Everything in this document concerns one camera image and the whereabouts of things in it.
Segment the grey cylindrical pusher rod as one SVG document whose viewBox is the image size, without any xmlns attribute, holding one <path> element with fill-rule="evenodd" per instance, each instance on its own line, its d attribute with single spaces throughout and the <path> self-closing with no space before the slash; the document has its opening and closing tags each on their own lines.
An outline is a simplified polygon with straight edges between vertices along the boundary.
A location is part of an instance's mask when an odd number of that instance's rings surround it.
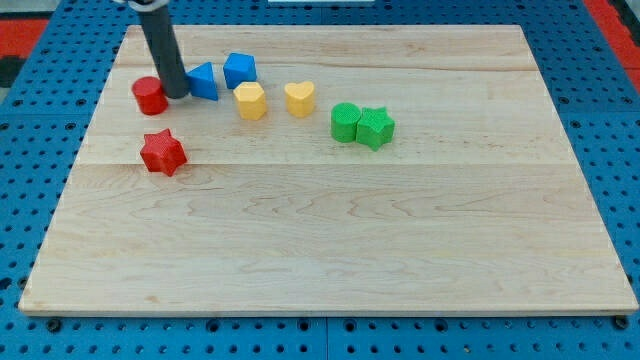
<svg viewBox="0 0 640 360">
<path fill-rule="evenodd" d="M 166 96 L 171 99 L 184 98 L 189 93 L 189 83 L 168 2 L 136 2 L 135 11 Z"/>
</svg>

